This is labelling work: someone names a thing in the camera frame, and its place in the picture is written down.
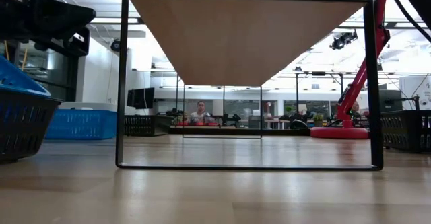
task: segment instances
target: red base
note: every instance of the red base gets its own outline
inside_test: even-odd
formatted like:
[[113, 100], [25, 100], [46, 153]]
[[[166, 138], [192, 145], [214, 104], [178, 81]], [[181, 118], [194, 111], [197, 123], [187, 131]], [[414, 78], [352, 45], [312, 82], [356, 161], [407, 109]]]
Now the red base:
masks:
[[311, 137], [330, 139], [368, 139], [368, 131], [365, 128], [335, 128], [313, 127]]

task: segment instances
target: wooden floor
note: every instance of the wooden floor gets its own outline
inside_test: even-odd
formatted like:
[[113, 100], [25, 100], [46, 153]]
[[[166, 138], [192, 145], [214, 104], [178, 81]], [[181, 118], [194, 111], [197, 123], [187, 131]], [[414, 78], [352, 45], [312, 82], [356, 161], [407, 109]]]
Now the wooden floor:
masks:
[[[369, 164], [368, 141], [129, 138], [134, 164]], [[381, 172], [118, 170], [113, 141], [46, 142], [0, 165], [0, 224], [430, 223], [431, 156], [385, 150]]]

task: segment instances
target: blue basket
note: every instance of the blue basket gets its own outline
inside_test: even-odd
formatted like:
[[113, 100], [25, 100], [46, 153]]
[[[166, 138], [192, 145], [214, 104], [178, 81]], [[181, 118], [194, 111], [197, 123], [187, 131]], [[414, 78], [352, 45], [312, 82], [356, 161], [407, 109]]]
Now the blue basket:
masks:
[[57, 110], [45, 139], [102, 140], [117, 133], [117, 113], [108, 110]]
[[49, 97], [51, 94], [23, 71], [0, 56], [0, 89]]

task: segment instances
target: black basket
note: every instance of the black basket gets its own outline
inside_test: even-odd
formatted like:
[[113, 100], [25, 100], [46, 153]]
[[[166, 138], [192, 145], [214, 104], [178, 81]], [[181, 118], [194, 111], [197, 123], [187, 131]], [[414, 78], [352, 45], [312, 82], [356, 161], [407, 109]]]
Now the black basket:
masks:
[[0, 162], [35, 155], [60, 103], [0, 89]]
[[415, 153], [431, 151], [431, 110], [382, 113], [383, 146]]
[[169, 133], [174, 118], [170, 116], [125, 116], [124, 135], [153, 137]]

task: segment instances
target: ceiling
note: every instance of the ceiling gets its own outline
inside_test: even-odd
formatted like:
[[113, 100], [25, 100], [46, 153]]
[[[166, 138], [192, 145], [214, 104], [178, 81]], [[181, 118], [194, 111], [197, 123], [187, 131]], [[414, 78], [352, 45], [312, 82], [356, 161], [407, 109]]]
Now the ceiling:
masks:
[[[121, 0], [64, 1], [91, 7], [97, 11], [98, 17], [120, 17], [121, 15]], [[401, 0], [401, 2], [415, 20], [421, 21], [408, 0]], [[139, 14], [131, 3], [129, 4], [129, 17], [139, 17]], [[407, 21], [393, 0], [387, 0], [385, 20], [386, 22]], [[362, 22], [362, 9], [353, 14], [348, 21]], [[113, 38], [116, 38], [115, 34], [119, 31], [119, 25], [98, 25], [96, 28], [93, 26], [90, 29], [92, 29], [92, 36], [95, 39], [101, 43], [109, 44]], [[145, 37], [151, 45], [153, 62], [159, 65], [159, 67], [172, 68], [169, 64], [160, 64], [168, 61], [168, 59], [145, 25], [129, 26], [129, 30], [145, 32]], [[339, 28], [334, 30], [328, 37], [316, 43], [308, 52], [302, 54], [283, 71], [275, 75], [272, 81], [284, 75], [291, 74], [290, 72], [297, 66], [301, 66], [303, 71], [355, 72], [364, 58], [364, 32], [362, 29], [357, 30], [359, 39], [346, 46], [343, 50], [332, 50], [329, 48], [335, 34], [347, 31], [352, 32], [353, 30]], [[428, 66], [425, 67], [422, 62], [430, 57], [430, 52], [429, 42], [417, 30], [391, 30], [389, 47], [384, 49], [379, 61], [383, 65], [383, 71], [388, 73], [426, 72]]]

